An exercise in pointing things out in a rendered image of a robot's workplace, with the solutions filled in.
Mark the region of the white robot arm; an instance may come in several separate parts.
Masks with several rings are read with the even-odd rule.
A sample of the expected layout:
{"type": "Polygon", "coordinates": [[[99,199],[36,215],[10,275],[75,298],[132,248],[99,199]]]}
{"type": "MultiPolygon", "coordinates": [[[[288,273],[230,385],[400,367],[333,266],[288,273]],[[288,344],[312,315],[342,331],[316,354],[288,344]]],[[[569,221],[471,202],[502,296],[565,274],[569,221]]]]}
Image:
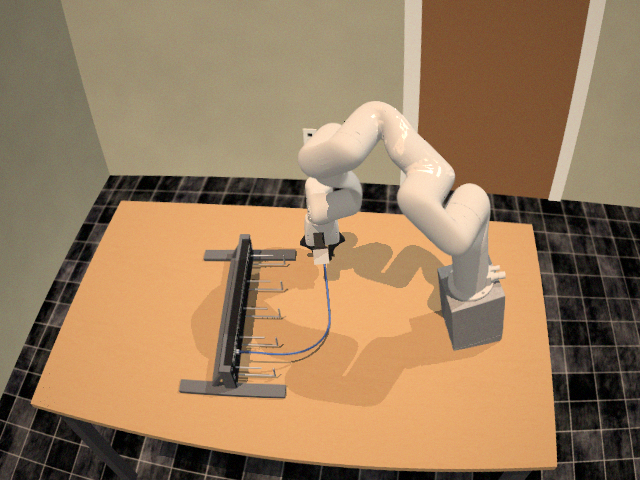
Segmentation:
{"type": "Polygon", "coordinates": [[[343,125],[322,126],[301,148],[299,166],[311,177],[305,183],[309,221],[324,225],[358,213],[362,188],[351,170],[362,164],[380,140],[406,175],[397,193],[401,212],[438,249],[452,256],[453,273],[448,277],[452,295],[463,301],[487,296],[495,279],[506,278],[505,271],[492,272],[499,271],[499,265],[489,266],[488,271],[487,194],[475,184],[464,184],[443,208],[455,181],[453,168],[389,104],[367,102],[343,125]],[[333,188],[341,190],[333,192],[333,188]]]}

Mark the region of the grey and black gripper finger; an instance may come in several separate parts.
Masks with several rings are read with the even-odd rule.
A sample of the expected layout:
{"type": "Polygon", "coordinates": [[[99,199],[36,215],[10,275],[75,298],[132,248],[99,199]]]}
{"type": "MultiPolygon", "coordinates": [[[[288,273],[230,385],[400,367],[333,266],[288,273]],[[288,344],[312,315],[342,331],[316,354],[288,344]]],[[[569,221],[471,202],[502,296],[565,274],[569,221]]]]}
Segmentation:
{"type": "Polygon", "coordinates": [[[340,232],[339,232],[339,237],[340,237],[340,240],[338,243],[328,245],[329,260],[332,260],[332,256],[334,256],[334,252],[333,252],[334,248],[336,248],[339,244],[345,242],[345,237],[340,232]]]}
{"type": "Polygon", "coordinates": [[[305,235],[304,235],[304,236],[303,236],[303,238],[301,239],[301,241],[300,241],[300,245],[301,245],[301,246],[304,246],[304,247],[307,247],[308,249],[312,250],[312,252],[313,252],[313,248],[315,248],[315,246],[308,246],[308,245],[306,245],[305,235]]]}

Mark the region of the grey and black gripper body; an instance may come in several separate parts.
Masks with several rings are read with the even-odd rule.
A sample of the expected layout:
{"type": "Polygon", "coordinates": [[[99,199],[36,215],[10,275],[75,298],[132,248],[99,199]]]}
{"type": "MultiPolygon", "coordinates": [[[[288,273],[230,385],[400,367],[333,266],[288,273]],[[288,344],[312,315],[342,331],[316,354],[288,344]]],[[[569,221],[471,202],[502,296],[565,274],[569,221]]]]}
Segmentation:
{"type": "Polygon", "coordinates": [[[309,221],[308,214],[306,214],[305,221],[304,221],[304,233],[305,233],[306,245],[314,246],[313,233],[321,233],[321,232],[324,232],[325,245],[338,243],[340,239],[338,220],[331,221],[324,225],[316,225],[309,221]]]}

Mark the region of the dark grey patch panel rack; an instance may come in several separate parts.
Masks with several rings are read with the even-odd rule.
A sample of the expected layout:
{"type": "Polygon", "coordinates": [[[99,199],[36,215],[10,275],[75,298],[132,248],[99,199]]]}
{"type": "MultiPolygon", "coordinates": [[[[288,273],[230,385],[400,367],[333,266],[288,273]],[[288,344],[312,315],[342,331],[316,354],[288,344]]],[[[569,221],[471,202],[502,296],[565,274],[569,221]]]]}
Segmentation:
{"type": "Polygon", "coordinates": [[[239,368],[262,369],[262,367],[240,367],[241,353],[244,353],[244,351],[241,351],[242,345],[279,346],[277,337],[275,337],[276,345],[242,344],[243,338],[265,338],[243,336],[245,317],[281,318],[280,308],[278,308],[279,316],[246,315],[246,309],[268,309],[247,307],[249,290],[283,290],[282,281],[280,281],[281,289],[249,289],[250,282],[271,282],[270,280],[250,280],[252,265],[286,265],[285,261],[295,261],[296,249],[253,250],[250,234],[240,234],[237,247],[235,251],[205,250],[204,261],[230,261],[213,378],[212,381],[181,379],[179,392],[219,396],[285,399],[286,384],[238,383],[238,375],[276,377],[274,368],[274,375],[239,374],[239,368]],[[284,263],[253,263],[253,261],[284,261],[284,263]],[[236,355],[239,353],[240,355],[236,355]],[[221,379],[223,382],[220,382],[221,379]]]}

